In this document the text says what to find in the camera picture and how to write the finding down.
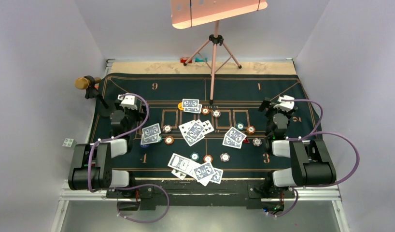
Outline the orange poker chip stack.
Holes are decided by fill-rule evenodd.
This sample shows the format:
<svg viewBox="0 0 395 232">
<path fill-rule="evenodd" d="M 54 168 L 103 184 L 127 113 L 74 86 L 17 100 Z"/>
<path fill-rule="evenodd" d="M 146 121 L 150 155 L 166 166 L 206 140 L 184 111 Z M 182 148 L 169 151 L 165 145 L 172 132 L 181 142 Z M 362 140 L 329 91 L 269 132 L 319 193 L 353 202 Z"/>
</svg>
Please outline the orange poker chip stack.
<svg viewBox="0 0 395 232">
<path fill-rule="evenodd" d="M 204 162 L 213 162 L 213 157 L 211 155 L 205 155 L 203 158 Z"/>
</svg>

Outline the white blue chip stack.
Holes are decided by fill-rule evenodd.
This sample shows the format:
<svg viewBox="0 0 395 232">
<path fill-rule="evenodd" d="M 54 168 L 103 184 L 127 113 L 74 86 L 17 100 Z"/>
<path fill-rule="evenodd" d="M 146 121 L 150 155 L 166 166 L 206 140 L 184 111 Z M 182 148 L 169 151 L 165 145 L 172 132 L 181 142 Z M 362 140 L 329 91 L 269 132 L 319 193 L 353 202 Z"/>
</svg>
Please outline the white blue chip stack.
<svg viewBox="0 0 395 232">
<path fill-rule="evenodd" d="M 220 160 L 222 162 L 228 162 L 228 161 L 230 161 L 230 155 L 228 153 L 222 153 L 220 155 Z"/>
</svg>

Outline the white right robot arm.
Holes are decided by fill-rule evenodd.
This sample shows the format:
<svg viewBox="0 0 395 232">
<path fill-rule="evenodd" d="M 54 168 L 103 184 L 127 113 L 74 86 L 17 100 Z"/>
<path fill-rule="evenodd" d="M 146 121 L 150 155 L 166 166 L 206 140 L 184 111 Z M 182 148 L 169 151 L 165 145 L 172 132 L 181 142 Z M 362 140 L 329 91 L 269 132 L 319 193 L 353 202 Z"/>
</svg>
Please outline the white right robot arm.
<svg viewBox="0 0 395 232">
<path fill-rule="evenodd" d="M 262 190 L 271 197 L 291 186 L 318 186 L 335 183 L 337 178 L 331 157 L 322 139 L 289 139 L 286 136 L 297 110 L 296 99 L 287 95 L 274 103 L 264 98 L 259 106 L 267 118 L 264 148 L 268 155 L 289 158 L 290 167 L 269 173 Z"/>
</svg>

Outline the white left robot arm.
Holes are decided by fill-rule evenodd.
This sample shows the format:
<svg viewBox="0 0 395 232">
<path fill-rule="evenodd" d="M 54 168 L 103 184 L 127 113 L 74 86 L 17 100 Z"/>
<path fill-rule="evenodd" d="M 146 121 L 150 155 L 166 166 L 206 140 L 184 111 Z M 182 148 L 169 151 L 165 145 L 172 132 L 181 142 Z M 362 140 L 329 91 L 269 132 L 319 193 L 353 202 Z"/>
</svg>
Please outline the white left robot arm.
<svg viewBox="0 0 395 232">
<path fill-rule="evenodd" d="M 110 137 L 75 146 L 68 176 L 71 190 L 118 189 L 126 198 L 135 195 L 136 183 L 128 171 L 113 169 L 113 158 L 130 152 L 130 136 L 145 124 L 150 110 L 147 101 L 137 94 L 120 95 L 114 105 L 115 110 L 109 114 Z"/>
</svg>

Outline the blue playing card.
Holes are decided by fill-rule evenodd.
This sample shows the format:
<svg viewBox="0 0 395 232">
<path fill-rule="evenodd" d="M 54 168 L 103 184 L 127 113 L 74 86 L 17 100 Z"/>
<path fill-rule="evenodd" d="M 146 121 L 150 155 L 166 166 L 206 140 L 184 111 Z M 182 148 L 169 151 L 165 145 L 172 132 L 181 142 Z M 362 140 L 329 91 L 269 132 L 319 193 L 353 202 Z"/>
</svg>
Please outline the blue playing card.
<svg viewBox="0 0 395 232">
<path fill-rule="evenodd" d="M 223 170 L 214 168 L 214 175 L 211 177 L 210 182 L 220 184 L 222 181 L 222 176 L 223 176 Z"/>
<path fill-rule="evenodd" d="M 184 133 L 184 139 L 189 146 L 193 146 L 204 138 L 204 127 L 199 122 L 194 122 L 191 127 Z"/>
<path fill-rule="evenodd" d="M 211 162 L 205 162 L 199 166 L 196 166 L 193 168 L 193 172 L 195 173 L 196 180 L 198 182 L 208 179 L 215 174 Z"/>
<path fill-rule="evenodd" d="M 202 110 L 202 104 L 199 104 L 198 107 L 185 107 L 184 112 L 193 113 L 193 114 L 200 114 Z"/>
<path fill-rule="evenodd" d="M 222 145 L 236 148 L 236 149 L 241 149 L 241 143 L 234 141 L 232 138 L 225 136 L 222 142 Z"/>
<path fill-rule="evenodd" d="M 161 126 L 159 123 L 142 128 L 142 136 L 148 138 L 151 136 L 159 135 L 161 133 Z"/>
<path fill-rule="evenodd" d="M 244 134 L 240 130 L 236 129 L 235 127 L 231 127 L 227 131 L 226 136 L 239 144 L 242 143 L 245 140 L 245 138 L 247 137 L 246 134 Z"/>
<path fill-rule="evenodd" d="M 198 108 L 199 99 L 182 99 L 182 108 Z"/>
<path fill-rule="evenodd" d="M 152 135 L 152 136 L 145 136 L 144 134 L 141 136 L 140 144 L 153 144 L 158 143 L 159 134 Z"/>
</svg>

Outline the blue playing card deck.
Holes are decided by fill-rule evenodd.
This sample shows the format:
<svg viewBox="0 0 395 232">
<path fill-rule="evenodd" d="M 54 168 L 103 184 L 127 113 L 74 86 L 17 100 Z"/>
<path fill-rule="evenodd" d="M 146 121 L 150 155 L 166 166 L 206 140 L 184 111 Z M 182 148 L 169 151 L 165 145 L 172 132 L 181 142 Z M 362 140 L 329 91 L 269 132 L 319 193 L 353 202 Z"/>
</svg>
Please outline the blue playing card deck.
<svg viewBox="0 0 395 232">
<path fill-rule="evenodd" d="M 199 164 L 189 158 L 180 156 L 176 153 L 172 154 L 172 156 L 168 162 L 169 167 L 171 167 L 172 169 L 181 171 L 187 175 L 190 175 L 195 180 L 196 180 L 196 176 L 195 176 L 195 173 L 193 172 L 193 168 L 195 168 L 196 166 L 199 166 L 199 165 L 201 165 L 201 164 Z M 208 179 L 205 179 L 203 181 L 200 181 L 199 183 L 201 183 L 203 186 L 207 186 L 210 179 L 211 179 L 211 177 Z"/>
</svg>

